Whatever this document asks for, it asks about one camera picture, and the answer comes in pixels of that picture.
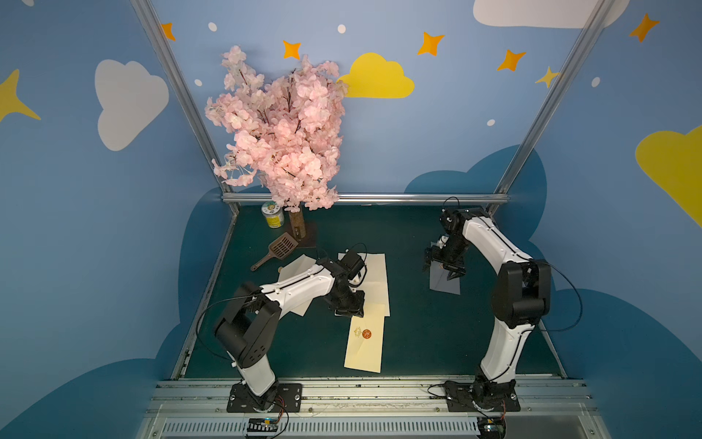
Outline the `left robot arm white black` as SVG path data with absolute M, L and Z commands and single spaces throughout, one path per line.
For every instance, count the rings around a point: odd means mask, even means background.
M 318 297 L 335 316 L 362 318 L 365 293 L 352 282 L 365 268 L 363 257 L 349 250 L 339 261 L 319 259 L 307 271 L 279 283 L 241 285 L 214 325 L 213 334 L 243 379 L 250 409 L 264 413 L 279 402 L 279 382 L 268 360 L 279 321 Z

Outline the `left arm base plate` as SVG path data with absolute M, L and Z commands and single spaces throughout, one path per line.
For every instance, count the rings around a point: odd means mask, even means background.
M 302 397 L 301 383 L 275 383 L 261 396 L 255 395 L 247 384 L 237 383 L 230 389 L 226 411 L 228 413 L 270 413 L 283 408 L 287 413 L 299 413 Z

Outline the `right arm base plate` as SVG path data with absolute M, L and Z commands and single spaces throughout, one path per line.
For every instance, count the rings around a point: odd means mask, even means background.
M 512 413 L 520 412 L 521 406 L 515 390 L 516 381 L 505 383 L 484 382 L 444 382 L 447 406 L 451 413 L 483 412 Z

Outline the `grey envelope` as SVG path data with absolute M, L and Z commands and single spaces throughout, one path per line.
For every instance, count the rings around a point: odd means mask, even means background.
M 450 274 L 449 271 L 442 268 L 440 263 L 432 262 L 430 267 L 429 289 L 435 292 L 459 296 L 459 294 L 461 294 L 460 279 L 450 279 Z

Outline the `yellow envelope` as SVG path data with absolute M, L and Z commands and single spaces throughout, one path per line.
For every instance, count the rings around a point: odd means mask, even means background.
M 364 316 L 351 318 L 345 368 L 380 373 L 386 311 L 383 304 L 366 303 Z

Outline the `cream paper sheet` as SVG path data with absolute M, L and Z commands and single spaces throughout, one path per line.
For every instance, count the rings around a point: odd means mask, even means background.
M 351 288 L 365 292 L 367 303 L 383 305 L 385 307 L 385 317 L 390 317 L 389 307 L 389 285 L 385 254 L 358 254 L 361 261 L 365 263 L 365 268 L 350 282 Z

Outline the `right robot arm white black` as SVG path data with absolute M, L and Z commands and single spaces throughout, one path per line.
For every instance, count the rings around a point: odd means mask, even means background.
M 424 267 L 437 268 L 448 282 L 465 275 L 464 254 L 473 247 L 497 274 L 491 295 L 495 325 L 486 356 L 473 382 L 473 401 L 482 406 L 515 393 L 517 364 L 529 335 L 550 311 L 551 268 L 521 251 L 481 209 L 440 215 L 444 235 L 424 252 Z

